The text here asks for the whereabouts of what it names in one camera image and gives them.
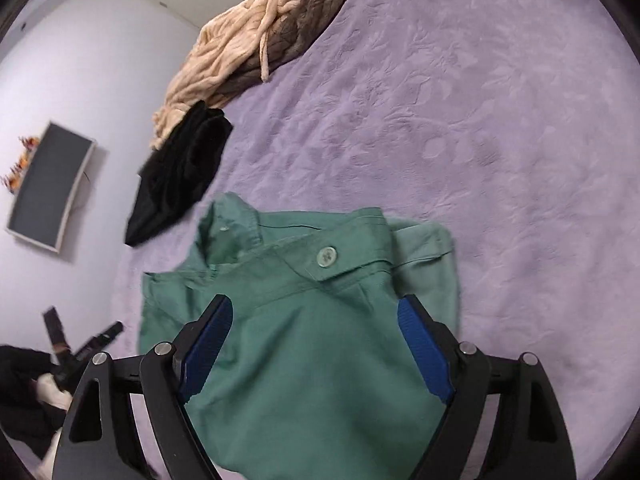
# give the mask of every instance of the bed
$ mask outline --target bed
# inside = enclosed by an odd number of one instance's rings
[[[640,404],[640,65],[599,0],[347,0],[225,114],[205,199],[123,255],[114,357],[136,353],[142,273],[181,263],[222,192],[261,210],[379,205],[450,229],[459,339],[535,352],[578,477],[596,476]],[[136,416],[161,470],[141,399]]]

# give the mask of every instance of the screw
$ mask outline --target screw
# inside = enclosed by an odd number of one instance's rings
[[[463,341],[460,343],[460,351],[464,355],[473,355],[478,351],[478,347],[469,341]]]
[[[535,366],[538,364],[538,357],[531,352],[527,352],[522,355],[522,360],[529,366]]]
[[[107,354],[105,354],[104,352],[98,352],[96,355],[94,355],[94,358],[91,359],[91,362],[94,365],[101,365],[106,360],[107,360]]]
[[[171,351],[171,348],[173,348],[171,343],[158,343],[154,348],[154,352],[158,355],[167,355]]]

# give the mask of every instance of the blue rubber pad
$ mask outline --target blue rubber pad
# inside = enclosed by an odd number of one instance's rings
[[[192,396],[199,394],[209,373],[216,362],[226,336],[231,330],[234,310],[231,300],[226,298],[205,326],[196,343],[184,360],[180,398],[188,402]]]
[[[427,389],[448,404],[455,393],[449,377],[449,362],[411,303],[405,299],[398,303],[398,326]]]

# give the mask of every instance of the folded black garment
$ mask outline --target folded black garment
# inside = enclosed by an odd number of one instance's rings
[[[35,381],[53,370],[49,354],[0,346],[0,426],[43,458],[66,413],[38,402]]]
[[[125,243],[135,247],[178,222],[216,176],[233,126],[204,101],[191,107],[140,170],[140,188]]]

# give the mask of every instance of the blackboard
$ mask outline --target blackboard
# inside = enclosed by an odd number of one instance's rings
[[[95,142],[50,124],[15,197],[7,230],[58,252],[71,203]]]

